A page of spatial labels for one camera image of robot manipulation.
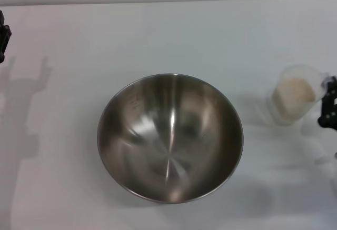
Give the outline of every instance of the white table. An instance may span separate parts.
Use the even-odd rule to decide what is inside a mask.
[[[301,134],[300,123],[267,126],[256,108],[287,65],[337,74],[336,5],[0,8],[13,32],[0,65],[0,229],[336,229],[337,195],[311,148],[316,143],[333,159],[337,133],[325,129],[313,139]],[[98,155],[96,128],[122,87],[170,72],[221,90],[240,115],[245,144],[218,191],[162,205],[113,181]]]

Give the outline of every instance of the flour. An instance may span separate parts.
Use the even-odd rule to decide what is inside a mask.
[[[306,104],[315,102],[315,92],[302,78],[287,78],[277,84],[272,102],[279,115],[286,121],[295,121],[307,111]]]

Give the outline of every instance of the bowl rim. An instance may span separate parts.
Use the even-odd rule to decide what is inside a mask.
[[[230,104],[230,106],[233,108],[234,110],[234,113],[236,114],[237,116],[237,119],[240,123],[240,132],[241,132],[241,145],[240,145],[240,153],[239,153],[239,156],[237,158],[237,161],[232,169],[232,171],[230,172],[230,174],[228,175],[228,177],[221,183],[219,184],[216,188],[212,189],[211,191],[199,196],[199,197],[195,197],[195,198],[191,198],[191,199],[187,199],[187,200],[184,200],[184,201],[177,201],[177,202],[170,202],[170,201],[162,201],[162,200],[156,200],[156,199],[152,199],[152,198],[148,198],[148,197],[145,197],[141,194],[138,194],[134,191],[132,191],[131,189],[127,188],[125,185],[121,184],[119,181],[117,181],[113,175],[109,172],[107,166],[105,165],[104,161],[103,161],[103,158],[102,158],[102,154],[101,154],[101,149],[100,149],[100,139],[99,139],[99,132],[101,130],[101,126],[102,126],[102,118],[103,118],[103,115],[105,114],[108,106],[110,105],[110,103],[115,99],[117,98],[117,96],[122,92],[124,91],[125,89],[129,88],[130,86],[140,82],[140,81],[143,81],[145,79],[149,79],[149,78],[153,78],[153,77],[160,77],[160,76],[180,76],[180,77],[188,77],[190,79],[193,79],[193,80],[196,80],[196,81],[199,81],[200,83],[204,83],[206,85],[208,85],[209,87],[211,87],[212,89],[214,89],[215,91],[217,91],[218,93],[221,94],[221,96],[223,98],[225,98],[227,100],[227,102]],[[217,189],[219,189],[224,183],[226,183],[230,177],[233,175],[233,173],[235,172],[237,166],[239,165],[239,162],[241,160],[241,157],[242,157],[242,152],[243,152],[243,145],[244,145],[244,135],[243,135],[243,127],[242,127],[242,122],[241,122],[241,119],[236,111],[236,109],[234,108],[233,104],[229,101],[229,99],[220,91],[218,90],[216,87],[214,87],[213,85],[205,82],[204,80],[201,80],[199,78],[196,78],[194,76],[188,76],[188,75],[184,75],[184,74],[178,74],[178,73],[162,73],[162,74],[154,74],[154,75],[150,75],[150,76],[145,76],[145,77],[142,77],[140,79],[137,79],[133,82],[131,82],[130,84],[126,85],[125,87],[123,87],[121,90],[119,90],[111,99],[110,101],[106,104],[105,108],[103,109],[103,112],[101,114],[101,117],[100,117],[100,121],[98,122],[98,126],[97,126],[97,148],[98,148],[98,152],[100,154],[100,158],[101,158],[101,161],[106,169],[106,171],[109,173],[109,175],[112,177],[113,180],[115,180],[121,187],[123,187],[124,189],[126,189],[128,192],[132,193],[133,195],[136,195],[137,197],[140,197],[142,199],[145,199],[145,200],[148,200],[148,201],[151,201],[151,202],[156,202],[156,203],[160,203],[160,204],[183,204],[183,203],[187,203],[187,202],[191,202],[191,201],[195,201],[195,200],[198,200],[200,198],[203,198],[205,196],[208,196],[210,195],[211,193],[213,193],[214,191],[216,191]]]

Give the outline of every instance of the mixing bowl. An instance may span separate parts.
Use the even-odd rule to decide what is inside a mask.
[[[194,77],[139,79],[106,106],[98,150],[110,175],[154,202],[192,201],[233,174],[243,148],[240,119],[229,100]]]

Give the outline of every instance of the plastic cup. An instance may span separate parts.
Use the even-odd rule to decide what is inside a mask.
[[[328,74],[307,65],[293,65],[280,75],[267,105],[274,121],[291,125],[302,118],[326,93]]]

